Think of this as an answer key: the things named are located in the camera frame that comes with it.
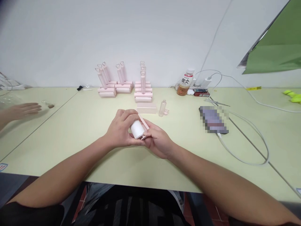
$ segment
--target pixelated phone screen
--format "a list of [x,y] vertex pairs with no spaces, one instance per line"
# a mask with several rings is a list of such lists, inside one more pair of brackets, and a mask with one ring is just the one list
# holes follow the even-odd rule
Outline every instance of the pixelated phone screen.
[[221,133],[226,134],[229,133],[227,130],[222,118],[220,117],[220,113],[214,106],[201,106],[200,117],[205,126],[205,129],[208,133]]

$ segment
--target person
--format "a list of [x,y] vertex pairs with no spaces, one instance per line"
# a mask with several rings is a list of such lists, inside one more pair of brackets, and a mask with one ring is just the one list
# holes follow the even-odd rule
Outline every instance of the person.
[[[16,195],[0,210],[0,225],[60,225],[59,205],[85,179],[97,162],[117,147],[142,145],[167,159],[189,177],[234,223],[301,225],[285,206],[241,176],[174,143],[160,127],[145,120],[147,138],[128,132],[139,120],[135,110],[118,110],[107,133],[60,162]],[[113,186],[75,225],[189,225],[173,196],[165,190]]]
[[37,114],[42,110],[41,107],[38,103],[25,103],[0,110],[0,131],[12,121]]

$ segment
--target white lint roller refill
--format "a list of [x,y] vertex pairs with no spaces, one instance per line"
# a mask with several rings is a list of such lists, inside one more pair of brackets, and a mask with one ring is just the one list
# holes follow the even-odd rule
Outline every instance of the white lint roller refill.
[[130,126],[130,129],[135,139],[141,139],[143,137],[145,130],[139,120],[134,121],[134,123]]

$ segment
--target table seam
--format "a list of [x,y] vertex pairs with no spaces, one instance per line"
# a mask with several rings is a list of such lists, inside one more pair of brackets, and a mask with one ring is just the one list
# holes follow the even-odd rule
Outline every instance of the table seam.
[[[50,119],[56,112],[58,112],[65,104],[67,104],[77,93],[75,93],[69,100],[66,101],[66,103],[64,103],[58,110],[56,110],[52,115],[50,115],[41,125],[39,125],[34,131],[32,131],[23,141],[21,141],[20,144],[22,144],[27,138],[29,138],[38,128],[40,128],[48,119]],[[17,147],[20,146],[20,144],[18,144],[13,150],[11,150],[3,159],[0,160],[0,162],[4,161],[6,159],[6,157],[8,157]]]
[[[242,130],[238,127],[238,125],[236,125],[231,119],[230,121],[233,123],[233,125],[242,133],[242,135],[244,135],[244,137],[252,144],[253,147],[255,147],[256,151],[265,159],[266,157],[261,153],[261,151],[252,143],[252,141],[250,141],[250,139],[242,132]],[[297,190],[281,175],[281,173],[276,169],[276,167],[271,163],[271,160],[269,160],[268,164],[273,168],[273,170],[282,178],[282,180],[284,180],[284,182],[293,190],[293,192],[301,199],[301,194],[299,194],[297,192]]]

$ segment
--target green fabric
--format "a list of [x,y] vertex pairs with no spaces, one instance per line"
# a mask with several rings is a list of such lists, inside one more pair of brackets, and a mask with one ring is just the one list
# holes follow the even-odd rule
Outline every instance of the green fabric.
[[301,0],[291,0],[250,52],[244,74],[301,68]]

